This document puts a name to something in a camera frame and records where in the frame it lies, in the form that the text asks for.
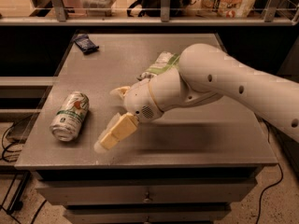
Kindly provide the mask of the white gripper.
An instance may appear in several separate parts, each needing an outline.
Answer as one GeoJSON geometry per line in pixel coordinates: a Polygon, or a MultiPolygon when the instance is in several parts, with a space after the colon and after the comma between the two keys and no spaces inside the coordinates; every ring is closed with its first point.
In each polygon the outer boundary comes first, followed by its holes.
{"type": "Polygon", "coordinates": [[[179,107],[184,99],[184,84],[176,68],[130,86],[118,87],[110,95],[124,99],[127,113],[117,113],[99,135],[94,151],[103,153],[137,130],[140,122],[159,119],[164,112],[179,107]]]}

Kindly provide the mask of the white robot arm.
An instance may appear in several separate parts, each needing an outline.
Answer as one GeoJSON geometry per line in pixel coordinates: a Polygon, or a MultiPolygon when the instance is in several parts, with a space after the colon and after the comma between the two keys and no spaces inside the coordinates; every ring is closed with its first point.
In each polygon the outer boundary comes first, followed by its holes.
{"type": "Polygon", "coordinates": [[[299,84],[257,71],[208,44],[183,50],[178,65],[111,92],[126,113],[116,114],[94,144],[98,153],[178,107],[205,105],[228,96],[299,141],[299,84]]]}

